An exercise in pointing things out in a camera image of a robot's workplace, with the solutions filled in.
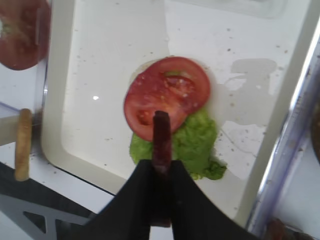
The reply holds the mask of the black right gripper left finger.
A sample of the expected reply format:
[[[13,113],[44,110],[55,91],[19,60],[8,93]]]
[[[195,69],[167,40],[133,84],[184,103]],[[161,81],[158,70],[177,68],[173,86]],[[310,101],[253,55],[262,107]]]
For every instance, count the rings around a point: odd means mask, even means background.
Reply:
[[[155,179],[150,160],[141,160],[112,201],[67,240],[148,240],[149,201]]]

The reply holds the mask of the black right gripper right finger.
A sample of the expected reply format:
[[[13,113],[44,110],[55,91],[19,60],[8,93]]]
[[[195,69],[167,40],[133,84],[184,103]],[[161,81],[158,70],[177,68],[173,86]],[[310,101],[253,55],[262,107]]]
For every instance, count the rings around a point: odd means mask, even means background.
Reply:
[[[175,240],[256,240],[257,237],[227,217],[201,191],[183,163],[174,160],[169,170],[171,221]]]

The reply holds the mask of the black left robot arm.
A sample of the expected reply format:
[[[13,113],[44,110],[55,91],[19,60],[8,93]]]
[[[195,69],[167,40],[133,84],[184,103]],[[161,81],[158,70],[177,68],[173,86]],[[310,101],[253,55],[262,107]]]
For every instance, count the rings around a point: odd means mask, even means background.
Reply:
[[[2,240],[65,240],[95,213],[33,179],[19,182],[14,170],[0,165],[0,217],[16,228],[0,225]]]

